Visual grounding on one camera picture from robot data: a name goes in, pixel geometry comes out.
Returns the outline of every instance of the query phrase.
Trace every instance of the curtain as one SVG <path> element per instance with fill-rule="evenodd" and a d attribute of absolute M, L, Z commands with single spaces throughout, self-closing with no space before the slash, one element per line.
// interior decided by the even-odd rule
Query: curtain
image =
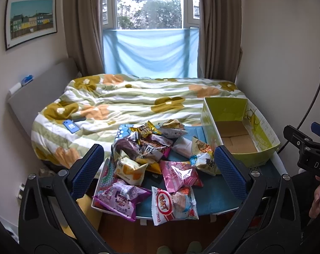
<path fill-rule="evenodd" d="M 108 74 L 197 77 L 198 29 L 103 30 Z"/>
<path fill-rule="evenodd" d="M 200 0 L 198 77 L 235 81 L 241 22 L 241 0 Z"/>
<path fill-rule="evenodd" d="M 68 56 L 83 75 L 104 73 L 102 0 L 63 0 Z"/>

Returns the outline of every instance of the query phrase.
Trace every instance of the white wall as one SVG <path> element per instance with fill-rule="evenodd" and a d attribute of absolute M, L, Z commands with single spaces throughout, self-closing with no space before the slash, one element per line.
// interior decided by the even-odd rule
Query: white wall
<path fill-rule="evenodd" d="M 296 127 L 320 82 L 320 0 L 242 0 L 243 57 L 237 85 L 266 117 L 282 143 L 283 128 Z M 320 94 L 301 131 L 320 123 Z M 298 150 L 280 157 L 296 174 Z"/>
<path fill-rule="evenodd" d="M 5 51 L 6 0 L 0 0 L 0 216 L 14 225 L 17 225 L 19 212 L 18 186 L 25 183 L 29 173 L 37 172 L 41 163 L 11 119 L 5 98 L 8 89 L 26 75 L 37 76 L 67 58 L 61 2 L 56 0 L 57 33 Z"/>

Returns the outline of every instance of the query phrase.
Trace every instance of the blue sheet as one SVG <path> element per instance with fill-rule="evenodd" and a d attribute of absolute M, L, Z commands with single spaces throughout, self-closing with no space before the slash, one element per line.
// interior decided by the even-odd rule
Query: blue sheet
<path fill-rule="evenodd" d="M 206 142 L 201 126 L 186 126 L 185 128 L 188 131 L 188 134 L 185 135 L 186 138 L 191 139 L 193 136 L 196 136 L 198 139 Z M 187 161 L 185 157 L 174 151 L 170 152 L 168 160 Z M 261 166 L 260 169 L 265 177 L 280 176 L 270 160 L 264 166 Z M 198 171 L 198 174 L 204 185 L 202 188 L 193 186 L 199 216 L 231 210 L 237 208 L 241 204 L 241 201 L 234 197 L 221 175 L 213 177 L 201 171 Z M 142 187 L 151 189 L 152 186 L 166 189 L 163 179 L 160 183 L 157 183 L 155 180 L 145 177 Z M 137 205 L 136 215 L 138 217 L 152 217 L 151 200 L 152 198 L 149 197 L 144 202 Z"/>
<path fill-rule="evenodd" d="M 107 74 L 150 78 L 197 77 L 199 31 L 103 30 Z"/>

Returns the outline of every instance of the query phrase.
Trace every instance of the blue cloth covering window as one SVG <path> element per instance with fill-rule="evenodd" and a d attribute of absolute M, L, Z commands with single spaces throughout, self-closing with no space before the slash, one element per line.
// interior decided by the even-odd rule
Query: blue cloth covering window
<path fill-rule="evenodd" d="M 105 72 L 197 77 L 198 29 L 103 30 Z"/>

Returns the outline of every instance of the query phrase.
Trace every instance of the colorful houses painting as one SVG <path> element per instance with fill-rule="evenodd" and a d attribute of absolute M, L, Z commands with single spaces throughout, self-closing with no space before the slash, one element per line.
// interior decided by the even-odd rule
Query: colorful houses painting
<path fill-rule="evenodd" d="M 56 31 L 55 0 L 7 0 L 6 49 Z"/>
<path fill-rule="evenodd" d="M 15 15 L 11 19 L 11 39 L 34 31 L 53 28 L 52 13 L 36 13 L 35 16 Z"/>

